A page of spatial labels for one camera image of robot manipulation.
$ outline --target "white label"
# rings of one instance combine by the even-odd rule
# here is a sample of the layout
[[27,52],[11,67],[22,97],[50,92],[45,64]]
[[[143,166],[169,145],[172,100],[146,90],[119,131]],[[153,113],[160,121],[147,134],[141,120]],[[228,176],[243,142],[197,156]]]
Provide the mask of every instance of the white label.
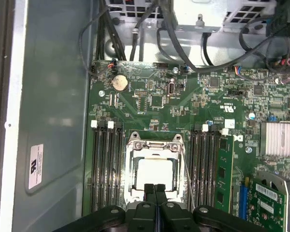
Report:
[[235,129],[235,119],[225,119],[224,128]]
[[278,195],[277,193],[274,193],[273,191],[262,187],[261,185],[256,184],[256,191],[264,194],[265,196],[273,199],[274,201],[278,201]]
[[260,206],[269,211],[271,214],[274,214],[274,208],[272,208],[271,206],[269,206],[268,204],[264,203],[263,201],[260,202]]
[[29,189],[42,182],[43,144],[32,146],[30,151]]

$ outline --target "black cable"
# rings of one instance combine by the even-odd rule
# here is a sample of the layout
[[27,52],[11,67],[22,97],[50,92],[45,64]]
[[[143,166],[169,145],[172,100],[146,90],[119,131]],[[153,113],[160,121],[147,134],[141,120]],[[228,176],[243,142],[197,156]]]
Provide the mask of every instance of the black cable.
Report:
[[205,58],[206,62],[208,63],[208,65],[214,66],[214,64],[212,63],[212,61],[209,58],[208,53],[207,53],[207,40],[208,40],[208,37],[211,36],[211,34],[212,33],[203,33],[202,34],[202,47],[201,47],[201,49],[203,50],[204,58]]
[[[99,10],[101,11],[103,9],[102,5],[100,4],[99,6]],[[103,27],[103,19],[102,17],[99,19],[98,22],[98,31],[97,31],[97,41],[96,41],[96,55],[95,55],[95,59],[102,59],[101,58],[101,44],[102,44],[102,32],[104,31],[104,27]]]
[[100,41],[100,59],[104,60],[104,45],[105,45],[105,22],[104,20],[101,21],[101,31],[98,32],[101,34],[101,41]]
[[[103,6],[107,6],[105,0],[100,0],[100,4],[102,4]],[[110,35],[112,44],[114,46],[115,49],[115,53],[116,56],[118,58],[118,60],[124,60],[126,61],[126,55],[125,55],[125,50],[124,47],[122,45],[122,42],[120,40],[120,37],[116,31],[116,28],[112,22],[112,18],[109,12],[106,12],[106,14],[103,16],[105,22],[106,22],[106,28],[108,30],[108,33]]]
[[104,7],[103,10],[99,14],[97,14],[90,22],[88,22],[86,24],[86,26],[84,26],[83,29],[81,29],[81,31],[79,32],[79,36],[78,36],[79,55],[81,57],[83,66],[84,66],[85,70],[87,71],[87,73],[89,73],[90,75],[95,76],[95,77],[98,77],[98,76],[96,74],[94,74],[88,68],[87,63],[86,63],[85,58],[84,58],[84,54],[83,54],[83,35],[84,35],[84,32],[87,30],[87,28],[89,28],[90,25],[92,25],[93,23],[95,23],[107,11],[108,11],[108,7]]
[[161,47],[161,35],[160,35],[160,31],[162,31],[162,30],[166,30],[166,29],[164,29],[164,28],[159,28],[158,30],[157,30],[157,45],[158,45],[158,49],[159,49],[159,51],[160,51],[160,53],[165,57],[165,58],[167,58],[168,60],[170,60],[170,61],[172,61],[173,63],[180,63],[180,64],[182,64],[183,62],[180,62],[180,61],[178,61],[178,60],[176,60],[176,59],[173,59],[172,57],[170,57],[164,50],[163,50],[163,48]]
[[134,61],[137,41],[138,41],[138,34],[134,33],[132,36],[132,49],[131,49],[131,54],[130,54],[130,61]]
[[[285,62],[285,64],[282,66],[281,69],[279,70],[276,70],[276,69],[273,69],[272,66],[270,65],[270,61],[269,61],[269,54],[270,54],[270,47],[272,45],[272,42],[274,40],[271,40],[267,49],[266,49],[266,55],[265,55],[265,61],[266,61],[266,67],[272,71],[273,73],[277,73],[277,74],[290,74],[290,71],[286,71],[285,68],[288,64],[288,62]],[[285,37],[285,41],[286,41],[286,44],[287,44],[287,57],[286,57],[286,60],[288,60],[290,58],[290,43],[289,43],[289,40],[287,37]]]
[[165,0],[161,0],[161,5],[160,5],[161,9],[162,9],[162,14],[163,14],[163,18],[165,20],[166,23],[166,29],[169,33],[170,39],[173,43],[173,46],[175,48],[175,50],[177,51],[177,53],[179,54],[179,56],[182,58],[182,60],[192,69],[194,70],[196,73],[208,73],[208,72],[214,72],[217,70],[221,70],[224,69],[226,67],[229,66],[233,66],[241,61],[243,61],[244,59],[246,59],[247,57],[251,56],[252,54],[254,54],[256,51],[258,51],[262,46],[264,46],[265,44],[267,44],[268,42],[270,42],[273,38],[274,35],[268,37],[267,39],[265,39],[264,41],[262,41],[260,44],[258,44],[256,47],[254,47],[253,49],[251,49],[250,51],[246,52],[245,54],[243,54],[242,56],[229,61],[225,64],[221,64],[221,65],[217,65],[217,66],[211,66],[208,68],[197,68],[193,65],[193,63],[189,60],[189,58],[187,57],[187,55],[185,54],[183,48],[181,47],[175,31],[173,29],[173,25],[172,25],[172,16],[171,13],[168,9],[168,3]]
[[[158,1],[154,0],[153,3],[147,9],[147,11],[142,15],[142,17],[136,23],[134,28],[139,29],[141,24],[145,21],[145,19],[147,19],[155,11],[155,9],[157,7],[158,7]],[[137,41],[138,41],[138,33],[134,33],[133,37],[132,37],[132,50],[131,50],[131,54],[130,54],[130,61],[134,60],[135,51],[136,51],[136,47],[137,47]]]
[[[252,48],[249,47],[248,44],[244,40],[244,37],[243,37],[244,30],[247,29],[253,23],[260,22],[260,21],[262,22],[262,21],[265,21],[265,20],[268,20],[268,19],[271,19],[271,18],[272,18],[272,16],[262,16],[262,17],[259,17],[259,18],[255,18],[255,19],[251,20],[250,22],[246,23],[245,26],[241,29],[240,34],[239,34],[239,42],[240,42],[241,47],[246,52],[250,51]],[[258,56],[264,63],[266,62],[265,61],[266,58],[265,58],[265,56],[262,53],[256,51],[253,55]]]

